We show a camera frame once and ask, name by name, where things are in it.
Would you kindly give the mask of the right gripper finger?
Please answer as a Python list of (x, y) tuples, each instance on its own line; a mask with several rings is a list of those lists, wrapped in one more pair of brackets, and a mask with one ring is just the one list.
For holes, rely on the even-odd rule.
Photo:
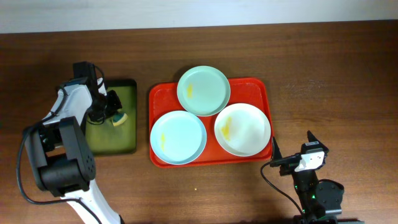
[(277, 144), (277, 141), (275, 137), (272, 137), (272, 161), (274, 160), (279, 160), (282, 158), (282, 154), (280, 152), (279, 146)]
[(318, 143), (320, 143), (320, 140), (318, 140), (318, 139), (313, 135), (313, 133), (312, 133), (310, 130), (307, 131), (307, 139), (308, 139), (309, 142), (318, 142)]

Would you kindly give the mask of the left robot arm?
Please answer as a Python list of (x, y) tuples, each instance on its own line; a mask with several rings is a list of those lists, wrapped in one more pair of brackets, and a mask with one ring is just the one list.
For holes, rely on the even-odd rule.
[(69, 204), (85, 223), (123, 223), (95, 181), (95, 159), (84, 133), (86, 123), (127, 118), (116, 92), (97, 77), (99, 71), (90, 62), (73, 64), (73, 78), (57, 87), (47, 116), (24, 130), (19, 152), (27, 153), (37, 187), (55, 197), (49, 205)]

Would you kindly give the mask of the light blue plate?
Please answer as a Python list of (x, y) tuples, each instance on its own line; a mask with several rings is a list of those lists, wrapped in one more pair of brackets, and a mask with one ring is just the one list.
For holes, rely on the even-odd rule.
[(150, 146), (162, 161), (181, 166), (196, 160), (207, 142), (203, 122), (187, 111), (171, 111), (162, 115), (150, 132)]

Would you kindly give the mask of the white plate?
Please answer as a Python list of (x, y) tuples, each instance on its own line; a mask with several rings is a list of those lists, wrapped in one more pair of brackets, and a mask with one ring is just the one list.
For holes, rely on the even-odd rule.
[(214, 133), (226, 152), (249, 157), (259, 154), (268, 145), (271, 123), (259, 108), (247, 103), (235, 103), (218, 114)]

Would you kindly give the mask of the green yellow sponge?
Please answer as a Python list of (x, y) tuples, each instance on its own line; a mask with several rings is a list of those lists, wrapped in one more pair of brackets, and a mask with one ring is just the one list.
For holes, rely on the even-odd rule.
[(119, 126), (123, 124), (128, 119), (128, 115), (124, 112), (117, 112), (111, 118), (113, 126)]

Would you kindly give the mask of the mint green plate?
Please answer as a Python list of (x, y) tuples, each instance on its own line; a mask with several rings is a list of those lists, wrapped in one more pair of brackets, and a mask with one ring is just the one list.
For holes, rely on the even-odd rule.
[(197, 116), (219, 113), (231, 96), (227, 77), (217, 68), (201, 65), (187, 70), (177, 83), (182, 107)]

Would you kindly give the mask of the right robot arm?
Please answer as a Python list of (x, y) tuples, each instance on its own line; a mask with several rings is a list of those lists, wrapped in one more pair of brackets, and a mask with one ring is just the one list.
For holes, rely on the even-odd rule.
[(300, 214), (294, 216), (294, 223), (337, 223), (342, 213), (344, 187), (330, 179), (319, 179), (316, 171), (326, 163), (329, 149), (310, 131), (308, 141), (300, 152), (282, 157), (275, 139), (272, 139), (271, 167), (278, 167), (281, 176), (293, 178), (294, 189), (300, 201)]

